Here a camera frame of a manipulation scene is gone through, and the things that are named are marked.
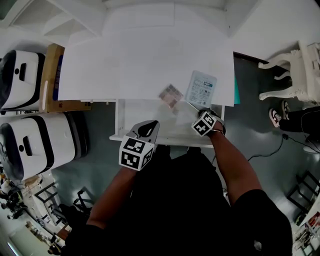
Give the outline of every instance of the white tabletop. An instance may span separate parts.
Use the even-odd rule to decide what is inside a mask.
[[[156,5],[117,8],[108,14],[102,37],[66,47],[59,100],[158,99],[169,84],[186,95],[197,70],[217,78],[212,103],[233,106],[234,61],[225,12]]]

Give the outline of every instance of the small package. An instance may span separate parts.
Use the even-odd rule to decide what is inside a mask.
[[[217,79],[211,75],[193,71],[185,100],[199,109],[210,108]]]
[[[168,85],[159,95],[159,98],[163,100],[171,109],[181,100],[183,94],[175,88],[172,84]]]

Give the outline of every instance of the shoe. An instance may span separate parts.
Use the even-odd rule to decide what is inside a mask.
[[[289,108],[288,102],[286,100],[283,100],[281,102],[281,108],[282,108],[282,112],[283,112],[283,119],[289,120],[288,114],[290,112],[290,108]]]
[[[274,127],[278,128],[280,126],[279,121],[282,119],[281,115],[279,115],[277,113],[277,111],[275,111],[273,108],[271,108],[269,110],[269,117],[270,117]]]

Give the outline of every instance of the wrist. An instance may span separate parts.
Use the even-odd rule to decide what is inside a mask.
[[[122,173],[126,176],[136,176],[136,174],[138,173],[137,170],[134,170],[134,169],[130,169],[128,167],[122,167],[120,170],[119,170],[119,173]]]
[[[222,126],[222,124],[219,121],[216,121],[212,129],[223,131],[224,127]]]
[[[208,136],[209,136],[211,141],[212,140],[216,140],[216,139],[218,139],[220,137],[225,138],[225,136],[221,132],[213,131],[213,130],[208,133]]]

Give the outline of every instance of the cable on floor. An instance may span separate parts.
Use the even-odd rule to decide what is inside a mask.
[[[312,149],[313,151],[315,151],[315,152],[317,152],[317,153],[320,154],[320,150],[319,150],[317,147],[316,147],[316,148],[318,149],[318,151],[316,151],[314,148],[312,148],[312,147],[310,147],[310,146],[308,146],[308,145],[306,145],[306,144],[304,144],[304,143],[302,143],[302,142],[300,142],[300,141],[295,140],[294,138],[291,138],[289,135],[283,133],[283,134],[282,134],[282,138],[281,138],[280,146],[279,146],[275,151],[273,151],[273,152],[270,153],[270,154],[254,154],[253,156],[251,156],[251,157],[248,159],[248,161],[250,161],[252,158],[259,158],[259,157],[268,158],[268,157],[271,157],[272,155],[274,155],[275,153],[277,153],[277,152],[281,149],[281,147],[282,147],[282,145],[283,145],[283,143],[284,143],[284,140],[288,140],[288,139],[290,139],[290,140],[292,140],[292,141],[294,141],[294,142],[296,142],[296,143],[299,143],[299,144],[301,144],[301,145],[304,145],[304,146],[306,146],[306,147],[308,147],[308,148]]]
[[[253,156],[251,156],[249,159],[248,159],[248,162],[252,159],[252,158],[268,158],[268,157],[271,157],[272,155],[274,155],[275,153],[277,153],[281,147],[282,147],[282,144],[284,143],[284,135],[282,135],[282,138],[281,138],[281,143],[280,143],[280,146],[275,150],[273,151],[272,153],[270,154],[254,154]]]

